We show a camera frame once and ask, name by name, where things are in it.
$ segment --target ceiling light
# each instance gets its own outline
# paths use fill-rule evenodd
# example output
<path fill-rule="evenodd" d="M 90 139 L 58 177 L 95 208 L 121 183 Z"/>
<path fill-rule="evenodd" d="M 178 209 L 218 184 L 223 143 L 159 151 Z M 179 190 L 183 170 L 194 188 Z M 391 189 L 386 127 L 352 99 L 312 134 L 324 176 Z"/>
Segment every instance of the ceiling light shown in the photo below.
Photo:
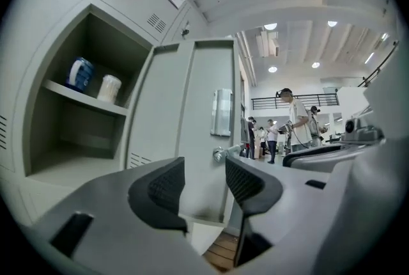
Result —
<path fill-rule="evenodd" d="M 367 62 L 372 58 L 372 56 L 373 56 L 374 54 L 375 54 L 375 52 L 372 52 L 371 55 L 366 59 L 365 63 L 367 63 Z"/>
<path fill-rule="evenodd" d="M 275 29 L 277 27 L 277 23 L 275 22 L 274 24 L 269 24 L 269 25 L 264 25 L 264 28 L 267 31 L 272 31 L 273 29 Z"/>

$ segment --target white ceiling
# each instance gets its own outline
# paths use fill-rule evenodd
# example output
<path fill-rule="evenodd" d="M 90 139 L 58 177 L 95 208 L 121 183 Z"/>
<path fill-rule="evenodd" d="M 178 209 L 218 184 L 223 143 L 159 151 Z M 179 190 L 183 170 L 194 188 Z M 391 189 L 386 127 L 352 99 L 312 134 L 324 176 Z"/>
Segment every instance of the white ceiling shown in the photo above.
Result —
<path fill-rule="evenodd" d="M 389 43 L 396 38 L 396 11 L 392 0 L 192 0 L 215 35 L 245 31 L 248 41 L 240 42 L 242 57 L 252 58 L 257 81 L 269 76 L 275 65 L 282 72 L 309 76 L 354 76 L 369 73 L 386 57 L 391 46 L 385 42 L 364 62 L 380 37 L 388 32 Z M 338 21 L 331 28 L 328 20 Z M 278 23 L 278 58 L 259 58 L 255 35 L 264 24 Z M 311 65 L 319 61 L 321 67 Z"/>

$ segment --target air vent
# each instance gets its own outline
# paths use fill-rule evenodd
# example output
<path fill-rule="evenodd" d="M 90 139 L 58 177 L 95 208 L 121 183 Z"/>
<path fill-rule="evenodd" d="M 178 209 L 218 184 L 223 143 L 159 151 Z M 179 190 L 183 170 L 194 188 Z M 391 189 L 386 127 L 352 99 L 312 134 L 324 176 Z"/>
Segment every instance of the air vent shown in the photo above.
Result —
<path fill-rule="evenodd" d="M 159 33 L 163 32 L 166 28 L 166 23 L 155 14 L 149 17 L 148 24 L 155 28 Z"/>
<path fill-rule="evenodd" d="M 6 145 L 7 119 L 0 116 L 0 149 L 7 149 Z"/>
<path fill-rule="evenodd" d="M 149 164 L 151 162 L 151 160 L 141 157 L 140 155 L 137 155 L 135 153 L 130 154 L 130 162 L 129 162 L 129 167 L 130 168 L 135 168 L 138 166 L 142 166 L 145 164 Z"/>

